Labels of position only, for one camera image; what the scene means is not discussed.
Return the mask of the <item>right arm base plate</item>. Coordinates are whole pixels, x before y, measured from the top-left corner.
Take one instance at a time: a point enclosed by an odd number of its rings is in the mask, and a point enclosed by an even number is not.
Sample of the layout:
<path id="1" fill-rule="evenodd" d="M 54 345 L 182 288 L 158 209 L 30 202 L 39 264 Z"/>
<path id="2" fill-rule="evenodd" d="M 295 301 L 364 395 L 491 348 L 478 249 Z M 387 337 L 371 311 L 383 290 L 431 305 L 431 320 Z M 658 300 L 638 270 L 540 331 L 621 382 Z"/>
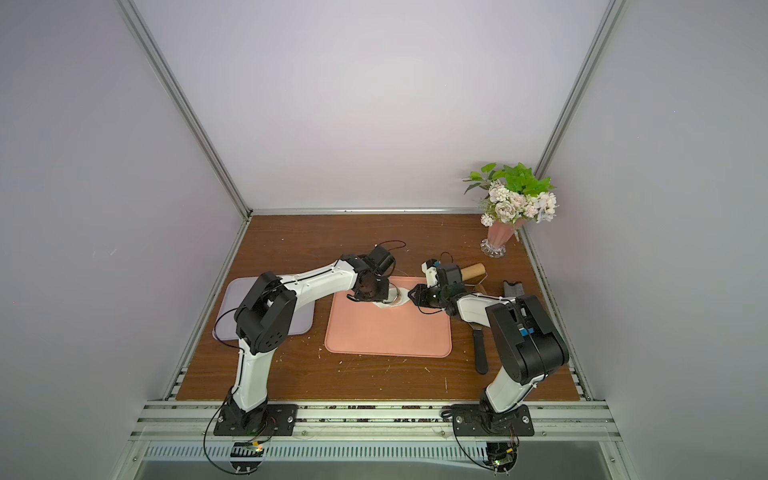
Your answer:
<path id="1" fill-rule="evenodd" d="M 459 437 L 533 437 L 532 416 L 519 405 L 506 412 L 494 412 L 480 404 L 454 404 L 443 412 Z"/>

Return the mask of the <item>wooden rolling pin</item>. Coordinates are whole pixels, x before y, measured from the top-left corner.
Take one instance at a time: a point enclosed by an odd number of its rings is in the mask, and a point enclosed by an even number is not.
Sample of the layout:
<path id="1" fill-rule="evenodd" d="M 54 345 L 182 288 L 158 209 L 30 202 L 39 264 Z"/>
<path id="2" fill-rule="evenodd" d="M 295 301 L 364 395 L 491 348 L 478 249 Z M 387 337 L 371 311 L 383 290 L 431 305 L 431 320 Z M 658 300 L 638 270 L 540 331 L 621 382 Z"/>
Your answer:
<path id="1" fill-rule="evenodd" d="M 487 278 L 488 274 L 485 266 L 482 263 L 476 263 L 460 269 L 462 282 L 464 286 L 471 289 L 473 292 L 485 294 L 486 290 L 483 286 L 483 282 Z"/>

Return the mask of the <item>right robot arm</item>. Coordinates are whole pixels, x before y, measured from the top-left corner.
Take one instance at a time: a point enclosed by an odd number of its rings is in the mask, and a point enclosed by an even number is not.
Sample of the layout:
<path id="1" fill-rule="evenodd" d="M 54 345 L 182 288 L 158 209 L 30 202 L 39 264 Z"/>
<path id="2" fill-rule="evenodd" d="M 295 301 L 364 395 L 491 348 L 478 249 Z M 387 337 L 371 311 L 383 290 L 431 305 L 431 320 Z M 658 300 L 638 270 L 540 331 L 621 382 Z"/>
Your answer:
<path id="1" fill-rule="evenodd" d="M 501 368 L 485 388 L 483 402 L 495 413 L 517 408 L 537 385 L 570 361 L 566 342 L 534 295 L 490 296 L 473 292 L 469 280 L 482 277 L 478 263 L 460 267 L 430 259 L 422 264 L 426 281 L 409 291 L 421 308 L 442 310 L 491 330 Z"/>

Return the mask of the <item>pink silicone mat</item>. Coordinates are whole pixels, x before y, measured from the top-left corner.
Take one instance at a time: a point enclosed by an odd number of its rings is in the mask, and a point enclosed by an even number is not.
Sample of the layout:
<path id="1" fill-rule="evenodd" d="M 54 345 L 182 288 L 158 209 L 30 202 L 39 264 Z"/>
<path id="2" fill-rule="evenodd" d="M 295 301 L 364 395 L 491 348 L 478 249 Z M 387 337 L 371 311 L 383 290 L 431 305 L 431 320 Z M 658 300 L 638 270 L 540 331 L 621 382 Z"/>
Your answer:
<path id="1" fill-rule="evenodd" d="M 417 308 L 356 303 L 345 292 L 333 297 L 325 347 L 337 354 L 445 358 L 452 351 L 450 317 Z"/>

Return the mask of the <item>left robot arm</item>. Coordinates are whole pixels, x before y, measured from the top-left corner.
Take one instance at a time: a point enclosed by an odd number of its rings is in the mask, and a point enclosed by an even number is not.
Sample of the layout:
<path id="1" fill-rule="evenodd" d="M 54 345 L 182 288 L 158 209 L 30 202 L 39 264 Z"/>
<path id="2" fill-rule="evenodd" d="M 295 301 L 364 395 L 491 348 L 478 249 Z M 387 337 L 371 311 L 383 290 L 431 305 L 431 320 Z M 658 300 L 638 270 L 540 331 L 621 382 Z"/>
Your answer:
<path id="1" fill-rule="evenodd" d="M 231 402 L 239 411 L 249 414 L 267 401 L 272 356 L 286 340 L 298 309 L 343 292 L 354 302 L 394 303 L 398 293 L 389 282 L 394 265 L 394 256 L 376 246 L 368 254 L 343 255 L 299 274 L 261 273 L 235 312 L 239 365 Z"/>

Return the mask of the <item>small dough piece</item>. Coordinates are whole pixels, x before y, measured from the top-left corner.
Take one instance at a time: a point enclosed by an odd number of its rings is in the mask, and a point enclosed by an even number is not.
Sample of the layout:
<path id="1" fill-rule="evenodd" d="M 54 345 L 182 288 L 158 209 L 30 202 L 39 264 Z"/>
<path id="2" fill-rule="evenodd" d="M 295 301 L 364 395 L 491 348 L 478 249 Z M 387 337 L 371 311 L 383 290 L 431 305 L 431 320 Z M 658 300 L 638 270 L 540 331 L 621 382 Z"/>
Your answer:
<path id="1" fill-rule="evenodd" d="M 382 301 L 375 302 L 379 308 L 395 308 L 411 303 L 409 297 L 410 290 L 404 287 L 392 285 L 389 287 L 387 297 Z"/>

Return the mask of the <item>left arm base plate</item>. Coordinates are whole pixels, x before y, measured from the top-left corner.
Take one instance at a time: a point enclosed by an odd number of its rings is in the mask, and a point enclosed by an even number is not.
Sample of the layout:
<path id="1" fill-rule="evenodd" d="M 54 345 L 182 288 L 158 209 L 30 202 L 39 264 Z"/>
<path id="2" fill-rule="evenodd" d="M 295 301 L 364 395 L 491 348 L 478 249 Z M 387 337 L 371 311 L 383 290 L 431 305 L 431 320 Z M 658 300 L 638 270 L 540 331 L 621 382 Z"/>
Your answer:
<path id="1" fill-rule="evenodd" d="M 215 436 L 291 436 L 298 415 L 296 404 L 264 403 L 251 411 L 228 402 L 214 421 Z"/>

